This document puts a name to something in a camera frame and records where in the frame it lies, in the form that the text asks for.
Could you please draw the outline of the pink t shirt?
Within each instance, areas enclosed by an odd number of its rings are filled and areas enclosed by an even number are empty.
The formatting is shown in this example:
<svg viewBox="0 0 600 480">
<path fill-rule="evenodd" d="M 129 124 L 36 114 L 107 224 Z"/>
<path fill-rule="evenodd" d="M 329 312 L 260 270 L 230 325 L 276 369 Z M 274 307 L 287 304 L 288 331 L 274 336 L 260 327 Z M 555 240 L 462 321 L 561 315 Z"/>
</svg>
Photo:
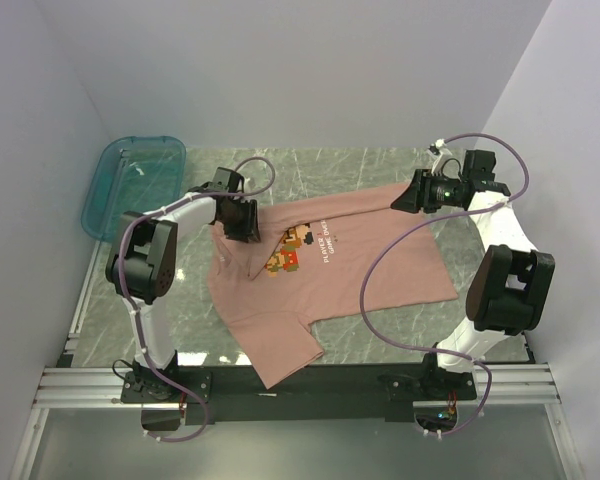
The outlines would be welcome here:
<svg viewBox="0 0 600 480">
<path fill-rule="evenodd" d="M 421 222 L 393 210 L 402 184 L 263 207 L 261 240 L 228 240 L 211 229 L 207 284 L 213 305 L 266 388 L 319 358 L 314 322 L 457 297 L 435 239 L 422 228 L 372 263 Z"/>
</svg>

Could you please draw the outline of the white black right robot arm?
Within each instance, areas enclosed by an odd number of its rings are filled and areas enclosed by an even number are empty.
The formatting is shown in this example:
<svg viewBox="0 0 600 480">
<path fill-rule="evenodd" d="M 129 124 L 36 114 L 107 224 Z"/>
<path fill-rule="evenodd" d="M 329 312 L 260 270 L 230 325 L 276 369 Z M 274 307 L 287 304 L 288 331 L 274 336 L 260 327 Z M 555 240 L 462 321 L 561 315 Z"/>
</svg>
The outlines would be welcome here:
<svg viewBox="0 0 600 480">
<path fill-rule="evenodd" d="M 436 364 L 418 377 L 422 393 L 440 399 L 453 388 L 453 374 L 472 369 L 472 359 L 483 357 L 508 337 L 536 328 L 555 259 L 537 250 L 525 235 L 510 204 L 508 186 L 495 180 L 493 152 L 468 150 L 455 178 L 443 173 L 454 160 L 445 144 L 430 146 L 428 154 L 433 165 L 415 171 L 391 208 L 411 214 L 435 213 L 444 206 L 471 212 L 485 250 L 467 291 L 465 318 L 436 345 Z"/>
</svg>

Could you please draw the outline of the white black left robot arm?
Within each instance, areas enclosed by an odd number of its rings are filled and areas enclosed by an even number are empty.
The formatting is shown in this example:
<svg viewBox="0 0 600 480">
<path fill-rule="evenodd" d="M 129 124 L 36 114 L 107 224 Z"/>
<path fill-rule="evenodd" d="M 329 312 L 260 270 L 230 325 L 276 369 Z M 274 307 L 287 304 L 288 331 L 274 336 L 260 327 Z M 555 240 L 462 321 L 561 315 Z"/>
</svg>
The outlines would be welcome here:
<svg viewBox="0 0 600 480">
<path fill-rule="evenodd" d="M 165 297 L 176 276 L 178 242 L 215 223 L 230 240 L 258 242 L 257 201 L 245 191 L 245 183 L 237 168 L 219 167 L 211 181 L 177 200 L 120 217 L 105 277 L 123 300 L 134 333 L 134 361 L 124 380 L 124 395 L 143 395 L 155 402 L 187 396 L 166 322 Z"/>
</svg>

